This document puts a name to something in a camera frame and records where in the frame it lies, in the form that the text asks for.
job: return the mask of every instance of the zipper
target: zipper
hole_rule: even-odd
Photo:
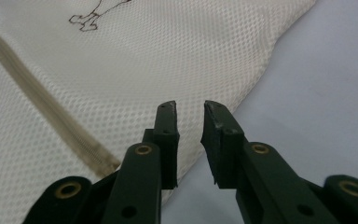
[[[118,168],[120,161],[63,109],[1,37],[0,63],[60,138],[97,176],[105,177]]]

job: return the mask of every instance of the perforated fabric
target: perforated fabric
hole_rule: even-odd
[[[157,106],[175,100],[181,178],[203,151],[204,101],[234,111],[265,71],[278,37],[314,0],[112,2],[0,0],[0,36],[67,113],[120,160],[153,127]],[[9,80],[0,68],[0,82],[9,86],[0,87],[0,113],[6,111],[0,114],[0,185],[29,194],[0,191],[0,206],[13,211],[1,213],[0,223],[20,222],[56,179],[79,174],[96,180],[31,105],[14,103],[26,99]],[[8,120],[19,128],[9,132]],[[23,152],[15,160],[9,151]],[[22,183],[30,175],[41,175],[40,184]]]
[[[98,179],[0,64],[0,223],[21,223],[46,187],[68,175]]]

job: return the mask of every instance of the white surface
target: white surface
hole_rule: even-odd
[[[234,116],[302,177],[358,177],[358,1],[320,0],[278,41]],[[205,155],[162,212],[163,224],[243,223],[234,190],[213,185]]]

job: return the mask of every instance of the white mesh fabric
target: white mesh fabric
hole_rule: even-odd
[[[21,223],[46,187],[68,175],[97,180],[0,64],[0,223]]]
[[[141,141],[145,128],[153,127],[157,106],[175,100],[182,177],[202,152],[203,102],[214,100],[233,111],[264,72],[278,37],[314,0],[132,0],[100,13],[94,23],[69,22],[75,15],[86,17],[98,3],[0,0],[0,36],[67,112],[119,159]],[[36,162],[35,169],[46,160],[27,154],[23,159]],[[19,169],[12,168],[13,176],[24,178]],[[68,167],[51,169],[59,173]],[[45,176],[45,185],[33,188],[41,192],[61,177]],[[11,200],[12,195],[0,196],[0,203]],[[17,204],[23,211],[17,220],[29,205]]]

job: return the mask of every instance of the black line drawing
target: black line drawing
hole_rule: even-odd
[[[82,32],[98,30],[98,26],[95,23],[97,19],[111,9],[127,2],[130,2],[130,0],[100,0],[98,6],[94,8],[89,15],[74,15],[69,19],[69,22],[72,24],[81,24],[82,27],[79,30]]]

